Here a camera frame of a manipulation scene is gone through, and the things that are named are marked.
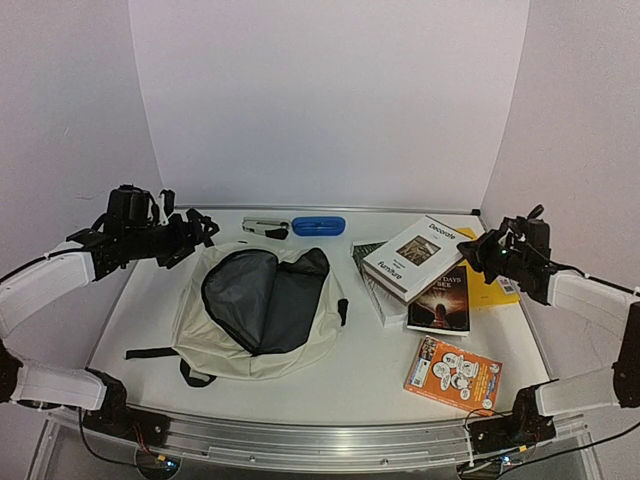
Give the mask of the white Decorate Furniture book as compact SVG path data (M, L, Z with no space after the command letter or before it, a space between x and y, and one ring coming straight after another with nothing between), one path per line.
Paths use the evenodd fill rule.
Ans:
M369 253L363 270L404 304L462 261L458 245L472 238L425 215Z

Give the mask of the cream white backpack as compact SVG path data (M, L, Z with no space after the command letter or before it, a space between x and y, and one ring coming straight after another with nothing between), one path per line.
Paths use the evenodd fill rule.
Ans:
M200 255L180 295L170 346L133 349L125 357L177 357L193 388L220 378L276 379L324 357L348 308L322 249L227 243Z

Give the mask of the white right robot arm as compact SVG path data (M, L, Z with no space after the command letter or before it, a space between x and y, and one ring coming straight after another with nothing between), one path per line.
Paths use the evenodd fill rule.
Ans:
M608 406L639 406L639 290L597 278L551 259L550 226L542 206L528 216L505 217L500 226L457 248L487 284L512 280L531 300L566 310L602 326L620 326L617 360L610 367L532 388L541 417Z

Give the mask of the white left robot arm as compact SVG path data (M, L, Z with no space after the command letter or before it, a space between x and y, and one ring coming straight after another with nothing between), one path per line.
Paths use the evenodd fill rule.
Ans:
M69 236L59 249L47 252L1 278L1 339L18 325L64 295L97 282L131 261L154 259L171 269L203 244L213 245L219 226L208 216L189 209L165 222L117 222L103 218L103 229L83 229ZM127 434L134 413L113 393L117 380L98 372L40 365L1 347L1 401L35 401L94 411L114 435Z

